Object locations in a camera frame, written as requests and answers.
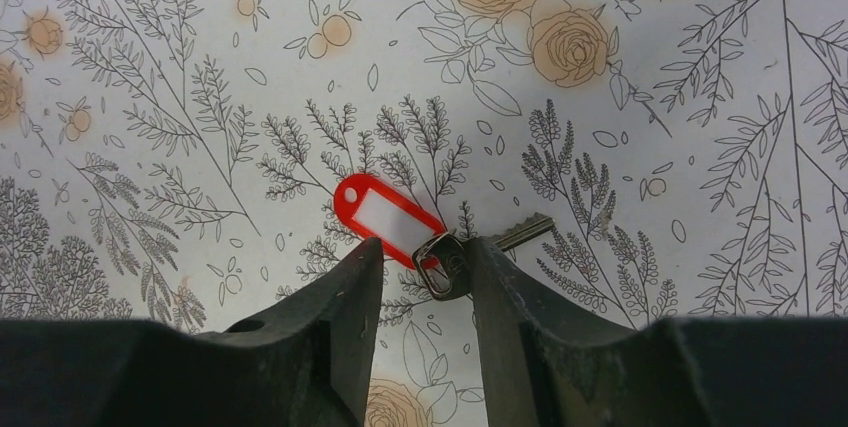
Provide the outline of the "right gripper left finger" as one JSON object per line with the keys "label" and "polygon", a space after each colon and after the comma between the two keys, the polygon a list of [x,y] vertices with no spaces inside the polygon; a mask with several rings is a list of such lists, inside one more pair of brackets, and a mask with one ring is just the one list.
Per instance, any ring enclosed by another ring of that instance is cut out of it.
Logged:
{"label": "right gripper left finger", "polygon": [[360,426],[383,247],[222,332],[152,321],[5,321],[5,426]]}

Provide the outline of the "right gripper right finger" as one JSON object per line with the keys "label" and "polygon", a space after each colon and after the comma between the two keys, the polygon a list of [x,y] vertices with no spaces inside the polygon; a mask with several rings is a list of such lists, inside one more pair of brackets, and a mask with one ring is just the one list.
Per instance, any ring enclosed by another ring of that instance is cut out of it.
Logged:
{"label": "right gripper right finger", "polygon": [[670,317],[632,330],[466,246],[492,426],[843,426],[843,318]]}

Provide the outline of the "red key tag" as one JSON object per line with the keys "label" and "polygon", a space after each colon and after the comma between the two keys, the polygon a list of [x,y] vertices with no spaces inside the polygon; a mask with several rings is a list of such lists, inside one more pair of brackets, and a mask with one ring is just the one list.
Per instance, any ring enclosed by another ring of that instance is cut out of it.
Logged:
{"label": "red key tag", "polygon": [[367,173],[351,174],[338,184],[333,212],[356,235],[380,239],[384,252],[410,270],[413,253],[447,231],[436,216]]}

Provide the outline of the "silver key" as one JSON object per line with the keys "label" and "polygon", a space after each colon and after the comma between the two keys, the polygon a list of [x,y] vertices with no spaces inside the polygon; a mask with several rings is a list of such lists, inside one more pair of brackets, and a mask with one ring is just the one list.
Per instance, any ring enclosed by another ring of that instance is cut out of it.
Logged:
{"label": "silver key", "polygon": [[[479,240],[507,252],[552,231],[554,227],[552,217],[534,213],[502,234],[479,237]],[[449,231],[431,237],[411,255],[414,269],[434,300],[450,301],[471,293],[466,244],[467,241],[460,240]]]}

